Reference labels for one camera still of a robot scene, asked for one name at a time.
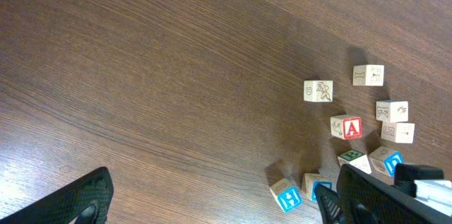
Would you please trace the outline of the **blue H wooden block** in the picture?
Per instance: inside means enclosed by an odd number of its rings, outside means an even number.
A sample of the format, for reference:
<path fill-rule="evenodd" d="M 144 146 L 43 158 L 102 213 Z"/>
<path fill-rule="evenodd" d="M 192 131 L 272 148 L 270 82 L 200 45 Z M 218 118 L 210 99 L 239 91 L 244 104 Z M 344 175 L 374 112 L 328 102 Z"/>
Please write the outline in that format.
<path fill-rule="evenodd" d="M 297 186 L 287 178 L 283 178 L 271 185 L 269 189 L 284 213 L 289 213 L 302 205 L 302 198 L 299 195 Z"/>

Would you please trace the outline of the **blue 5 wooden block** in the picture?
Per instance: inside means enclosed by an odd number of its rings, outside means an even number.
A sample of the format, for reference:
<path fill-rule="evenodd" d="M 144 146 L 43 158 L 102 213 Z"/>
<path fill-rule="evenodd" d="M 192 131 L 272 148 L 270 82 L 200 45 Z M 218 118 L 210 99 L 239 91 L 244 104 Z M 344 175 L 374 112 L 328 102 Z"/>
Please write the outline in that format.
<path fill-rule="evenodd" d="M 333 183 L 326 177 L 315 173 L 304 173 L 302 177 L 302 191 L 308 199 L 316 201 L 316 195 L 314 192 L 315 186 L 322 184 L 323 186 L 331 189 Z"/>

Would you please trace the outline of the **wooden K cow block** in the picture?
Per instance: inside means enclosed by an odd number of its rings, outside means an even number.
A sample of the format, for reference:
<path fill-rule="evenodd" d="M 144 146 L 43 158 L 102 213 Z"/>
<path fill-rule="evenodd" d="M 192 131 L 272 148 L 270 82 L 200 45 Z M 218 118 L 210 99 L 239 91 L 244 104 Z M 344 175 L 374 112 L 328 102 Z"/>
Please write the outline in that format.
<path fill-rule="evenodd" d="M 413 143 L 415 124 L 382 122 L 381 138 L 394 143 Z"/>

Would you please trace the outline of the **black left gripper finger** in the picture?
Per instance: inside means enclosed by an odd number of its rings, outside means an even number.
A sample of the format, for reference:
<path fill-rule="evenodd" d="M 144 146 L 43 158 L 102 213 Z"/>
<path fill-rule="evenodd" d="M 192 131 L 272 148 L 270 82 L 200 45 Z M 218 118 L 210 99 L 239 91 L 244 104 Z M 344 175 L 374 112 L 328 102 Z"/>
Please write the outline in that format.
<path fill-rule="evenodd" d="M 109 170 L 99 167 L 1 222 L 105 224 L 113 195 Z"/>

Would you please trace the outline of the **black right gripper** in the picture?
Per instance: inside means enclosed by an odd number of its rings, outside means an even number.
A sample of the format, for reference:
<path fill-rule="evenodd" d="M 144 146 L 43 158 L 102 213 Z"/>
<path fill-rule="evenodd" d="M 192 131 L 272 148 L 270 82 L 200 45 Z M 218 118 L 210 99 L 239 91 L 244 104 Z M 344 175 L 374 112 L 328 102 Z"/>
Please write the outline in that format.
<path fill-rule="evenodd" d="M 392 187 L 344 164 L 336 190 L 314 188 L 323 224 L 451 224 L 451 181 L 437 167 L 398 163 Z"/>

